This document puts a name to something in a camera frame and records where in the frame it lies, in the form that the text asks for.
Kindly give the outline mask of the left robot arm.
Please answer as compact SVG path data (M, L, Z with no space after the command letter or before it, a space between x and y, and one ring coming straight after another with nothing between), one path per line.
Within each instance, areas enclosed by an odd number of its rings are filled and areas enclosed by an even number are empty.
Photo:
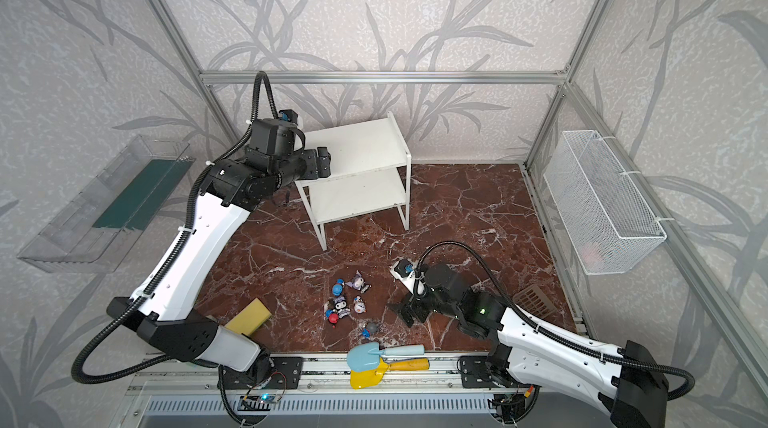
M262 201L295 181L330 174L328 149L308 147L297 113L277 109L267 73L258 72L244 135L207 162L192 185L174 242L130 296L112 300L111 322L75 357L72 379L84 385L107 383L177 360L230 369L254 384L266 382L274 370L269 352L194 306L226 244ZM88 358L121 326L160 351L160 356L112 373L87 373Z

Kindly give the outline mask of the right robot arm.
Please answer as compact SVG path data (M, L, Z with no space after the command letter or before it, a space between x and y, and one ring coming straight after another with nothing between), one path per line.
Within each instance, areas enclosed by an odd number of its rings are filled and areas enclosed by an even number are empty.
M445 245L438 242L416 262L401 259L392 266L391 275L408 291L392 308L408 326L436 313L456 320L460 332L491 341L485 365L495 383L557 391L606 414L616 427L662 427L668 403L694 388L693 374L657 363L639 343L600 342L530 314L513 302L474 249L449 244L478 262L493 291L472 288L445 263L428 264Z

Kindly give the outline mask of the white two-tier metal shelf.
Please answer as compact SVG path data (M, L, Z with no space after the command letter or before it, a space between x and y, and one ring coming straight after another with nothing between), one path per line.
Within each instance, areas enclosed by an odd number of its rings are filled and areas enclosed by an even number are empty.
M329 223L395 208L410 228L412 156L393 113L308 132L306 141L331 155L330 177L296 183L322 250Z

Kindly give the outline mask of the grey blue small figurine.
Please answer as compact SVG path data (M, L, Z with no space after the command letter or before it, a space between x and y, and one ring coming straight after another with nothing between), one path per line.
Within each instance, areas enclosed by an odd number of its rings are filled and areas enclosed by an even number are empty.
M361 334L365 339L370 339L378 334L379 331L380 325L376 322L369 321L363 326Z

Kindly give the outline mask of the purple pale lying figurine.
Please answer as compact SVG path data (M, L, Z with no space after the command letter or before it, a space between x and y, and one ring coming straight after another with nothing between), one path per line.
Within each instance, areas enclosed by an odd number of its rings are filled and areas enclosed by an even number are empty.
M353 278L345 283L346 286L357 290L359 293L365 293L371 288L371 285L365 280L360 271L357 271Z

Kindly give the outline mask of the brown plastic toy rake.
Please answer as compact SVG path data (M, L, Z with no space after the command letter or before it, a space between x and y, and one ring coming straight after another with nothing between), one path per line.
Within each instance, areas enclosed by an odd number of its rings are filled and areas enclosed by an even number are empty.
M556 312L550 298L537 285L530 285L515 293L512 301L522 310L540 319L547 319Z

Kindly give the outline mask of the light blue toy shovel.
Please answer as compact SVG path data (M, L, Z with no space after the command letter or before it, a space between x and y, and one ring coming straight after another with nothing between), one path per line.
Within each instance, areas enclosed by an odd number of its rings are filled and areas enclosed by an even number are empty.
M352 372L364 372L377 368L382 358L415 357L424 354L423 345L381 348L378 342L368 342L352 348L347 353L346 361Z

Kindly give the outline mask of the blue-capped small figurine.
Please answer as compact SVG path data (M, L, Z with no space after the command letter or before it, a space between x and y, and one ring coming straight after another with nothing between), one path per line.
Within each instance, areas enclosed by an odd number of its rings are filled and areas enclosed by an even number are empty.
M332 287L332 295L334 298L341 297L344 294L344 288L346 284L343 279L338 279Z

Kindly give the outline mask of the yellow toy shovel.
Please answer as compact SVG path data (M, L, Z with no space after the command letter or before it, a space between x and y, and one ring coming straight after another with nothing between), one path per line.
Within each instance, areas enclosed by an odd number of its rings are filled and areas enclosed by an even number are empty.
M378 385L384 375L389 372L425 371L430 368L427 358L415 358L394 363L381 360L379 366L363 372L352 371L350 373L350 386L352 389L364 389Z

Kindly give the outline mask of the pink item in basket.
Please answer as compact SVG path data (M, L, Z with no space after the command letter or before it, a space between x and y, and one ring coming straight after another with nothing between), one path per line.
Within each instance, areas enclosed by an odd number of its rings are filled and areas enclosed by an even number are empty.
M594 243L585 243L579 249L579 255L584 268L590 272L599 272L604 267L601 247Z

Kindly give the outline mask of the yellow sponge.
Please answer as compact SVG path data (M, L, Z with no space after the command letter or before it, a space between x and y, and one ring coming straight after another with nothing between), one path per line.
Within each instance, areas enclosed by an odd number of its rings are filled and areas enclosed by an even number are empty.
M254 299L227 322L225 327L236 334L251 337L271 316L272 313L265 304L259 299Z

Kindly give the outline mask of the green circuit board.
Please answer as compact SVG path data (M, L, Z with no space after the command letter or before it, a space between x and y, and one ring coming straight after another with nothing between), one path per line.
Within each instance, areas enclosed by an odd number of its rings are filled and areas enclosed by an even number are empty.
M246 394L240 399L241 411L269 411L273 405L277 405L283 398L282 393Z

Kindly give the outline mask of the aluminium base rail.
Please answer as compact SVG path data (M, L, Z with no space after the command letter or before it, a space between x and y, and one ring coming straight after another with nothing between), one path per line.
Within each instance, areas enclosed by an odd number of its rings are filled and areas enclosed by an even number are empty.
M513 349L511 371L494 379L484 353L428 352L414 361L384 357L379 366L352 372L342 353L288 354L274 361L277 374L261 385L241 374L225 373L228 395L248 399L290 395L458 394L460 392L530 394L535 386L589 399L615 395L621 368L604 360L577 355L573 371L542 355Z

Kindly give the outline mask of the clear plastic wall tray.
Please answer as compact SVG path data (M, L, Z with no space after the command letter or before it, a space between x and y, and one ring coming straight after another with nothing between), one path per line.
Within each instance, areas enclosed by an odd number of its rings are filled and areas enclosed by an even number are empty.
M135 136L18 254L47 273L111 273L196 158L190 144Z

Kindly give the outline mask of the aluminium cage frame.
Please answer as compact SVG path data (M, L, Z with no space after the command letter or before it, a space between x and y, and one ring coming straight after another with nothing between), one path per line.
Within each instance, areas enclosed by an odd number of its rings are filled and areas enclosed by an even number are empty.
M170 41L180 57L182 65L190 76L193 87L203 97L217 123L229 138L236 135L234 125L216 101L211 90L214 84L248 84L255 74L252 71L204 71L199 67L181 29L165 0L145 0L149 5L161 31ZM554 85L555 99L548 109L535 142L540 144L551 128L563 101L568 100L581 119L592 129L608 139L608 145L619 161L631 169L637 167L623 145L612 138L610 127L589 102L575 76L584 62L590 46L598 35L600 26L607 17L615 0L596 0L586 24L576 43L575 50L566 66L555 71L277 71L272 75L276 84L479 84L479 85ZM665 248L690 292L698 299L707 312L712 324L728 344L735 359L741 364L760 395L767 394L767 348L757 332L745 318L733 299L700 256L698 250L686 235L683 225L673 218L669 208L653 190L650 180L640 174L634 181L651 211L660 216L666 228Z

